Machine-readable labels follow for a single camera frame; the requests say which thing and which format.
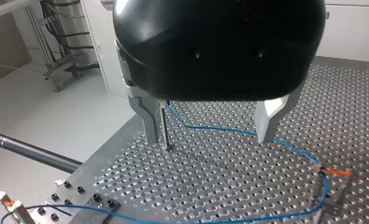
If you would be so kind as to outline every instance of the metal rack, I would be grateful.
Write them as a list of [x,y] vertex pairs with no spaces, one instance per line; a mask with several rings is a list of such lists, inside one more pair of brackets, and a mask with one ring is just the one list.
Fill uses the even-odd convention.
[[[53,55],[49,50],[47,38],[44,36],[44,33],[41,29],[41,27],[47,25],[49,21],[56,21],[56,29],[58,31],[58,34],[66,34],[66,31],[64,29],[64,26],[61,21],[60,16],[54,16],[49,18],[44,18],[39,20],[35,16],[35,12],[32,8],[32,6],[25,7],[24,11],[26,13],[27,19],[29,20],[30,26],[32,27],[32,30],[35,34],[35,39],[38,43],[39,48],[41,49],[41,53],[44,58],[45,65],[48,68],[48,72],[44,74],[46,79],[52,79],[53,84],[55,86],[55,91],[61,91],[64,89],[64,86],[66,84],[67,78],[62,77],[62,73],[65,69],[69,68],[72,65],[75,65],[80,60],[83,59],[82,54],[75,54],[73,50],[71,49],[65,49],[63,48],[63,57],[57,62],[53,61]],[[62,41],[67,46],[70,45],[68,40],[66,38],[63,38]],[[74,78],[80,78],[79,72],[72,72],[72,76]]]

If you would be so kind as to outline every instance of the shiny metal surface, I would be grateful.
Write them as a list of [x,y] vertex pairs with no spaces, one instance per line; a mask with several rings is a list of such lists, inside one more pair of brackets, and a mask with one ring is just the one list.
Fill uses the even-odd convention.
[[[255,103],[172,106],[194,125],[254,130]],[[306,158],[278,144],[259,144],[252,136],[184,129],[169,113],[167,123],[171,151],[148,144],[135,116],[69,180],[113,197],[121,203],[118,212],[140,219],[238,219],[308,207],[316,172]],[[369,223],[369,64],[317,59],[277,137],[323,164],[361,176],[352,181],[342,214],[325,216],[325,223]],[[330,178],[332,197],[345,183],[344,177]],[[312,223],[313,217],[276,223],[281,222]]]

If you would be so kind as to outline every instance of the white floor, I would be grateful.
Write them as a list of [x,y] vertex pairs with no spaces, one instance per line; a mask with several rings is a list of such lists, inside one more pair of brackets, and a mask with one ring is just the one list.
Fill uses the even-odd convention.
[[[23,68],[35,69],[33,63]],[[0,79],[0,133],[86,161],[134,112],[125,97],[107,94],[98,74],[62,92],[38,73]],[[25,205],[41,203],[68,174],[0,148],[0,190]],[[0,205],[0,217],[5,213]]]

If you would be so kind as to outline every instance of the black screw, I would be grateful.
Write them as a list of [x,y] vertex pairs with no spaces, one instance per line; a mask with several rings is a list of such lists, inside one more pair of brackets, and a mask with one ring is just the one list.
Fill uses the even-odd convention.
[[50,195],[50,197],[51,197],[51,198],[52,198],[52,200],[53,200],[53,201],[55,201],[55,202],[59,200],[59,196],[58,196],[57,194],[55,194],[55,193],[54,193],[54,194],[52,194],[52,195]]
[[115,203],[111,200],[108,200],[107,205],[108,205],[108,207],[113,208],[115,206]]
[[93,199],[94,199],[95,202],[98,203],[98,202],[100,202],[100,200],[102,198],[100,197],[100,195],[98,193],[95,193],[95,194],[93,194]]
[[56,213],[53,213],[52,215],[50,215],[50,219],[52,219],[52,221],[58,221],[59,217],[58,215],[56,215]]
[[43,207],[39,207],[36,209],[36,211],[38,212],[39,215],[44,215],[45,214],[45,209]]
[[85,189],[83,188],[83,187],[81,187],[81,186],[79,186],[78,188],[77,188],[77,192],[78,193],[83,193],[85,191]]
[[67,188],[67,189],[71,188],[70,182],[64,181],[64,187]]

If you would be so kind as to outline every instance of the blue wire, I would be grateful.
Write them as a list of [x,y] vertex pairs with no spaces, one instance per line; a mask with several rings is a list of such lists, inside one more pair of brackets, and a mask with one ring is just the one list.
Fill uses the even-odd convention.
[[[202,129],[202,130],[227,131],[227,132],[244,133],[244,134],[248,134],[248,135],[251,135],[251,136],[257,136],[257,134],[255,132],[246,131],[246,130],[240,130],[240,129],[236,129],[236,128],[189,125],[189,124],[186,124],[184,122],[184,120],[181,117],[178,116],[178,114],[176,114],[176,112],[170,106],[170,103],[167,102],[167,101],[166,101],[166,106],[170,110],[170,112],[173,114],[173,116],[183,126],[185,126],[186,128]],[[293,145],[285,142],[284,140],[282,140],[280,138],[276,138],[275,137],[273,140],[276,143],[279,143],[279,144],[281,144],[281,145],[283,145],[285,147],[289,147],[289,148],[291,148],[291,149],[299,152],[300,154],[302,154],[306,158],[310,159],[315,164],[319,164],[319,162],[315,158],[313,158],[312,156],[310,156],[308,153],[306,153],[302,149],[300,149],[298,147],[295,147],[295,146],[293,146]],[[270,217],[249,217],[249,218],[242,218],[242,219],[238,219],[238,220],[208,221],[208,222],[198,221],[196,223],[197,224],[225,224],[225,223],[231,224],[231,223],[243,223],[243,222],[272,221],[272,220],[281,220],[283,218],[301,217],[301,216],[306,216],[306,215],[315,213],[315,212],[319,211],[320,208],[324,205],[324,203],[325,203],[325,201],[327,199],[328,192],[329,192],[329,180],[328,180],[326,174],[323,174],[323,177],[324,177],[323,178],[323,183],[324,183],[323,195],[321,196],[321,199],[320,199],[318,205],[316,205],[313,209],[302,211],[302,212],[296,212],[296,213],[288,213],[288,214],[283,214],[283,215],[270,216]],[[140,223],[140,224],[167,224],[167,222],[160,222],[160,221],[143,221],[143,220],[138,220],[138,219],[136,219],[134,217],[128,217],[126,215],[122,215],[122,214],[119,214],[119,213],[110,212],[110,211],[105,210],[105,209],[94,208],[94,207],[89,207],[89,206],[82,206],[82,205],[75,205],[75,204],[34,205],[34,206],[26,207],[26,209],[34,209],[34,208],[39,208],[39,207],[79,208],[79,209],[85,209],[85,210],[90,210],[90,211],[94,211],[94,212],[104,213],[104,214],[107,214],[107,215],[112,216],[112,217],[118,217],[118,218],[126,219],[128,221],[133,221],[135,223]],[[3,215],[1,217],[1,224],[4,224],[4,220],[7,219],[7,217],[9,217],[12,214],[13,214],[13,212],[6,213],[5,215]]]
[[[288,213],[288,214],[277,215],[277,216],[270,216],[270,217],[250,217],[250,218],[242,218],[242,219],[239,219],[239,220],[224,220],[224,221],[209,221],[209,222],[198,221],[196,223],[197,224],[225,224],[225,223],[231,224],[231,223],[243,223],[243,222],[272,221],[272,220],[280,220],[280,219],[283,219],[283,218],[306,216],[306,215],[317,212],[324,205],[324,203],[327,199],[328,192],[329,192],[329,181],[328,181],[328,178],[327,178],[326,175],[324,175],[323,183],[324,183],[324,191],[323,191],[323,195],[321,197],[321,200],[319,201],[318,205],[315,208],[311,209],[311,210],[297,212],[297,213]],[[168,222],[138,220],[134,217],[128,217],[128,216],[125,216],[125,215],[122,215],[122,214],[119,214],[119,213],[110,212],[110,211],[105,210],[105,209],[94,208],[94,207],[83,206],[83,205],[75,205],[75,204],[34,205],[34,206],[26,207],[26,209],[28,210],[28,209],[34,209],[34,208],[39,208],[39,207],[79,208],[79,209],[84,209],[84,210],[90,210],[90,211],[93,211],[93,212],[104,213],[104,214],[107,214],[107,215],[112,216],[112,217],[118,217],[118,218],[122,218],[122,219],[125,219],[125,220],[128,220],[128,221],[133,221],[135,223],[140,223],[140,224],[168,224]],[[1,217],[0,223],[4,224],[4,221],[7,219],[7,217],[9,217],[12,214],[13,214],[13,212],[6,213],[5,215],[3,215]]]
[[[233,132],[233,133],[244,133],[251,136],[257,136],[257,134],[253,131],[246,131],[242,129],[236,129],[236,128],[228,128],[228,127],[216,127],[216,126],[201,126],[201,125],[190,125],[187,124],[181,117],[178,116],[178,114],[173,110],[173,108],[170,106],[169,102],[165,102],[167,108],[170,110],[172,115],[186,128],[190,129],[199,129],[199,130],[217,130],[217,131],[227,131],[227,132]],[[295,147],[287,142],[285,142],[283,139],[274,137],[273,141],[275,143],[281,144],[285,147],[291,148],[292,150],[300,153],[301,155],[305,156],[306,158],[310,159],[313,163],[320,165],[320,163],[313,158],[311,155],[309,155],[307,152],[303,151],[302,149]]]

